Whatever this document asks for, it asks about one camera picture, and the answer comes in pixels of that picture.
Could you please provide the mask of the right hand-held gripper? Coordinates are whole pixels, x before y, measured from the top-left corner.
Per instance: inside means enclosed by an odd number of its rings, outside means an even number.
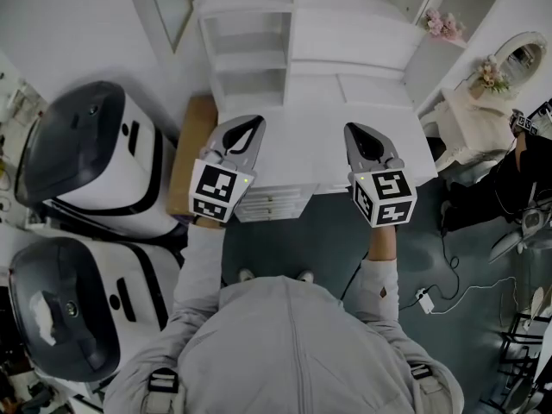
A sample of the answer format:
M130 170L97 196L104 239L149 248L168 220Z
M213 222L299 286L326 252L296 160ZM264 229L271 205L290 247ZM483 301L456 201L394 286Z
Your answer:
M352 199L363 217L373 229L408 223L417 191L392 141L374 128L353 122L345 125L344 140Z

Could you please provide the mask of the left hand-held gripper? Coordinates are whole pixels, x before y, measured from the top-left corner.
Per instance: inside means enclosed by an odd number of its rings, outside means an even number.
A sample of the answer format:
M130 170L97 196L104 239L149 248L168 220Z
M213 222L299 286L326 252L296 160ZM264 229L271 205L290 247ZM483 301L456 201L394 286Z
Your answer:
M266 130L263 116L238 116L218 125L195 159L189 188L189 209L203 216L226 223L254 184L254 164ZM246 137L241 152L228 149Z

